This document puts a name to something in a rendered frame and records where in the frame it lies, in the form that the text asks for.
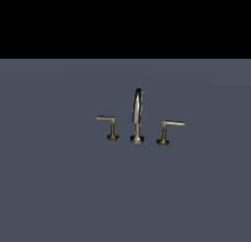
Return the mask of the brass faucet spout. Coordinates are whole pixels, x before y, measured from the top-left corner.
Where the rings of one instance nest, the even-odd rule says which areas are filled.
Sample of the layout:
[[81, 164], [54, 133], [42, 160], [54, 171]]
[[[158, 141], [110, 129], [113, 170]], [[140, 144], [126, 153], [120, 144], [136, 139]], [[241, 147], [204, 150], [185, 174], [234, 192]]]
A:
[[140, 134], [141, 112], [142, 112], [142, 89], [137, 88], [134, 93], [132, 122], [135, 124], [134, 134], [130, 138], [132, 144], [142, 144], [144, 137]]

